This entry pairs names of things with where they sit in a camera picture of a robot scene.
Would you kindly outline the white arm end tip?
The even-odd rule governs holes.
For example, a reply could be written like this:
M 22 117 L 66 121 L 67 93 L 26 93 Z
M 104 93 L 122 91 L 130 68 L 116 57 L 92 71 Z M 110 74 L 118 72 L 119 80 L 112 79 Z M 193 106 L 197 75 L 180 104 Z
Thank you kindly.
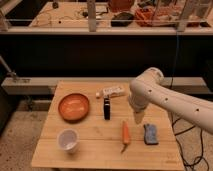
M 140 124 L 145 116 L 145 112 L 134 113 L 134 121 L 136 124 Z

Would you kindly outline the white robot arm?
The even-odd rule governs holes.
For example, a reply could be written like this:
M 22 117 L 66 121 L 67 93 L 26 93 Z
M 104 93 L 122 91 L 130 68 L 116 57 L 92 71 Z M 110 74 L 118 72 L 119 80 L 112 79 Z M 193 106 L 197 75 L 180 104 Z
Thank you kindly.
M 163 79 L 158 68 L 150 67 L 130 82 L 128 101 L 133 111 L 140 113 L 153 103 L 213 134 L 213 102 L 165 88 Z

